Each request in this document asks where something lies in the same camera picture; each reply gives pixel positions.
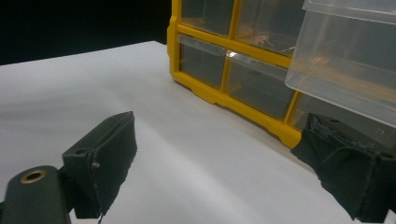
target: white surface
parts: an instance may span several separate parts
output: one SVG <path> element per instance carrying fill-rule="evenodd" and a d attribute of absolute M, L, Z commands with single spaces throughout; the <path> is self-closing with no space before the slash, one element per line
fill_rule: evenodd
<path fill-rule="evenodd" d="M 286 147 L 177 85 L 168 66 L 155 42 L 1 66 L 0 200 L 14 175 L 60 168 L 99 122 L 133 110 L 138 152 L 104 223 L 352 223 Z"/>

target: transparent plastic box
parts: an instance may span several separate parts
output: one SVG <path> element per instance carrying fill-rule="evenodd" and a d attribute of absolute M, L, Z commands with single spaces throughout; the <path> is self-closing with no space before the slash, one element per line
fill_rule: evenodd
<path fill-rule="evenodd" d="M 233 0 L 183 0 L 181 23 L 216 35 L 230 33 Z"/>
<path fill-rule="evenodd" d="M 181 45 L 180 71 L 219 90 L 227 50 L 187 35 L 177 39 Z"/>
<path fill-rule="evenodd" d="M 226 93 L 273 118 L 283 119 L 294 94 L 285 85 L 287 69 L 233 51 L 227 52 L 227 59 L 231 62 Z"/>
<path fill-rule="evenodd" d="M 309 113 L 339 120 L 351 128 L 370 136 L 386 147 L 396 147 L 395 128 L 304 94 L 300 97 L 294 109 L 290 119 L 290 125 L 302 130 L 305 127 Z"/>
<path fill-rule="evenodd" d="M 310 0 L 304 8 L 287 85 L 396 127 L 396 1 Z"/>
<path fill-rule="evenodd" d="M 235 38 L 262 49 L 292 55 L 303 23 L 304 0 L 242 1 Z"/>

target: black background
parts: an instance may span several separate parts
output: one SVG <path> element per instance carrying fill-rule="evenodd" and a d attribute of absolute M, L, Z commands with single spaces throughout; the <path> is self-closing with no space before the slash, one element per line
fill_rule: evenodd
<path fill-rule="evenodd" d="M 165 44 L 170 16 L 171 0 L 0 0 L 0 64 Z"/>

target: transparent drawer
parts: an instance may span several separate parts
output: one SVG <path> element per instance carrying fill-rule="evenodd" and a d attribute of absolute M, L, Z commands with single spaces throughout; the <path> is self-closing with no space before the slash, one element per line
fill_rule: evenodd
<path fill-rule="evenodd" d="M 235 38 L 292 55 L 303 23 L 304 0 L 243 0 Z"/>
<path fill-rule="evenodd" d="M 230 60 L 226 93 L 261 112 L 283 119 L 294 91 L 285 85 L 285 68 L 228 51 Z"/>
<path fill-rule="evenodd" d="M 220 89 L 227 50 L 186 35 L 179 35 L 180 71 Z"/>
<path fill-rule="evenodd" d="M 290 119 L 290 125 L 302 130 L 305 127 L 309 113 L 342 121 L 384 146 L 396 149 L 396 129 L 308 95 L 300 97 Z"/>
<path fill-rule="evenodd" d="M 228 35 L 233 0 L 183 0 L 181 23 L 217 35 Z"/>
<path fill-rule="evenodd" d="M 396 25 L 307 11 L 286 83 L 396 127 Z"/>

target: table surface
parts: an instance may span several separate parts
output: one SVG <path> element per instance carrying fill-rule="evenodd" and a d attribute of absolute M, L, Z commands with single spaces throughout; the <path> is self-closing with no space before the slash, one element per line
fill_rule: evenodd
<path fill-rule="evenodd" d="M 156 42 L 0 66 L 0 201 L 14 175 L 62 167 L 85 133 L 133 110 L 138 152 L 104 223 L 359 223 L 272 135 L 168 67 Z"/>

